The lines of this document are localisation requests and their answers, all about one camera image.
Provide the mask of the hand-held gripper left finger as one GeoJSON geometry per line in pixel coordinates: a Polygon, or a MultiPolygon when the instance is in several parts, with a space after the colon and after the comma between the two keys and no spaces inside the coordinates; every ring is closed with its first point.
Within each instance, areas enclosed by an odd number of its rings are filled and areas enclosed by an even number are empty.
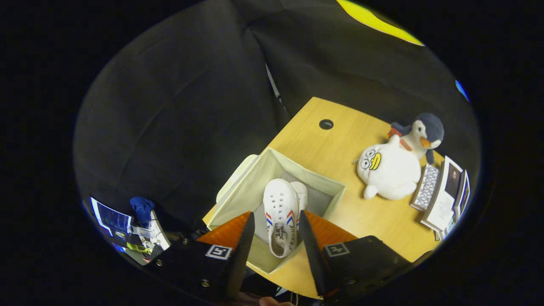
{"type": "Polygon", "coordinates": [[[197,239],[180,238],[154,259],[154,275],[170,287],[208,303],[238,298],[255,232],[251,211],[197,239]]]}

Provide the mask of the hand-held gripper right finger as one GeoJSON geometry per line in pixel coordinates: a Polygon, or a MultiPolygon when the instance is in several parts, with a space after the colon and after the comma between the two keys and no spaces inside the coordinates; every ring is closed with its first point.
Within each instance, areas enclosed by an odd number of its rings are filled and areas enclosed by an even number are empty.
{"type": "Polygon", "coordinates": [[[414,266],[376,236],[357,238],[307,210],[300,213],[299,234],[325,303],[359,300],[414,266]]]}

